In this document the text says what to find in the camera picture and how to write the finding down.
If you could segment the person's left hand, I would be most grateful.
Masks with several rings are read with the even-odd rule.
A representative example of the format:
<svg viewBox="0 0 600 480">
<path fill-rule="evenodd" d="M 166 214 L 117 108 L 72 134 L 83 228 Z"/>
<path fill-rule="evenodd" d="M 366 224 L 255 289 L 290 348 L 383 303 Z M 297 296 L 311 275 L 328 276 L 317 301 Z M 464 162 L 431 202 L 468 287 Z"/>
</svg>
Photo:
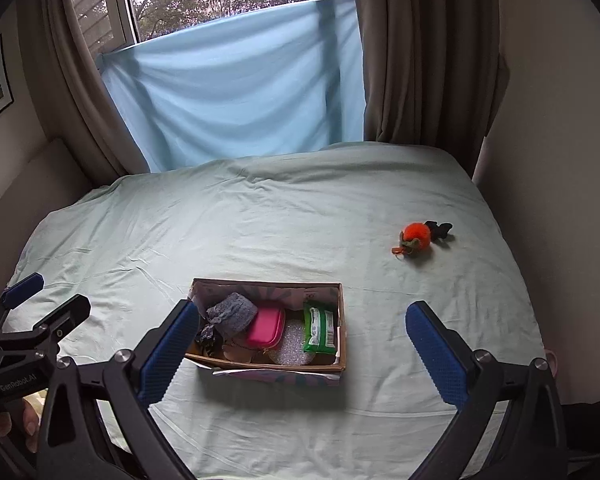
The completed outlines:
<svg viewBox="0 0 600 480">
<path fill-rule="evenodd" d="M 26 434 L 26 447 L 29 452 L 38 452 L 40 434 L 40 416 L 36 404 L 31 403 L 32 396 L 25 396 L 18 404 L 18 416 L 11 412 L 0 413 L 0 438 L 6 437 L 12 428 L 21 429 Z"/>
</svg>

